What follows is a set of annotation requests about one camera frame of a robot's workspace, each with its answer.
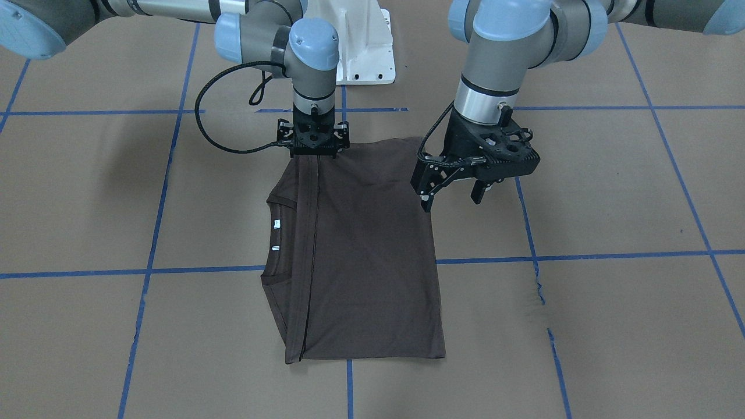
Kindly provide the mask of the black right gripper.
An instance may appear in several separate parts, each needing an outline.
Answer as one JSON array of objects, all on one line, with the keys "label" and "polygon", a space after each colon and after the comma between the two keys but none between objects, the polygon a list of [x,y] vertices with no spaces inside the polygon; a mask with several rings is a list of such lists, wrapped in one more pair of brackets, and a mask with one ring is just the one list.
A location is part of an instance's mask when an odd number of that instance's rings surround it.
[{"label": "black right gripper", "polygon": [[306,114],[293,112],[293,121],[279,119],[276,143],[288,149],[290,158],[298,156],[336,157],[349,148],[349,123],[335,123],[335,112]]}]

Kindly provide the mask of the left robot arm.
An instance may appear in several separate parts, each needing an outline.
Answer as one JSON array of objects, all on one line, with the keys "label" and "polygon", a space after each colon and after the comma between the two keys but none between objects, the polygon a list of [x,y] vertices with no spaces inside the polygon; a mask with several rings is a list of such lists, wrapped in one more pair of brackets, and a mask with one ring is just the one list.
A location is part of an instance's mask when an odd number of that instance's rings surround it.
[{"label": "left robot arm", "polygon": [[421,207],[456,180],[474,179],[479,204],[495,183],[535,171],[540,156],[533,132],[513,111],[525,74],[532,68],[593,53],[610,24],[630,22],[706,35],[743,31],[742,1],[454,1],[453,37],[468,45],[439,155],[417,152],[411,185]]}]

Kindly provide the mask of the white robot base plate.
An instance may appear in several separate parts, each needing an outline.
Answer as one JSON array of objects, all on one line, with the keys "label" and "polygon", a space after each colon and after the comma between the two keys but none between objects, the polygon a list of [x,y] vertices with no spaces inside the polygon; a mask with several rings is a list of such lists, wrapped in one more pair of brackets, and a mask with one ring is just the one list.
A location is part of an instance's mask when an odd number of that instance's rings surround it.
[{"label": "white robot base plate", "polygon": [[325,19],[338,32],[337,85],[395,82],[391,16],[378,1],[309,1],[305,16]]}]

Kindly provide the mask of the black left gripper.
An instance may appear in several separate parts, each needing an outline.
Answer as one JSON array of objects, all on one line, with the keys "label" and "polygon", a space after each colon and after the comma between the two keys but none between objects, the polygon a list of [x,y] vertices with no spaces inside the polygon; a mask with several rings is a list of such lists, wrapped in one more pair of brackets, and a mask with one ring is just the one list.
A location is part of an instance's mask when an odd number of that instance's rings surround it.
[{"label": "black left gripper", "polygon": [[410,183],[420,196],[421,209],[431,212],[434,196],[462,174],[476,178],[470,198],[479,205],[489,183],[535,171],[540,155],[530,144],[533,131],[520,127],[512,116],[507,111],[497,124],[481,125],[457,111],[450,114],[444,156],[418,157],[413,170]]}]

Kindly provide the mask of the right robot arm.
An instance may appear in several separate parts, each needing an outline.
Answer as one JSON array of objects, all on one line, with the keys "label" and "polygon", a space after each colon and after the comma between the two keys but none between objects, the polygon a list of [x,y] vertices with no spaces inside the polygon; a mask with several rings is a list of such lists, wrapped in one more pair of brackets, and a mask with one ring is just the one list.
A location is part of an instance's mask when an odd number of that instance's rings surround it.
[{"label": "right robot arm", "polygon": [[205,93],[222,77],[244,68],[264,72],[262,84],[289,79],[293,119],[280,119],[274,147],[291,157],[334,157],[349,148],[349,125],[335,121],[339,37],[330,22],[305,16],[306,1],[3,1],[2,46],[27,59],[50,59],[96,24],[112,17],[162,16],[213,24],[214,45],[231,61],[200,90],[197,127]]}]

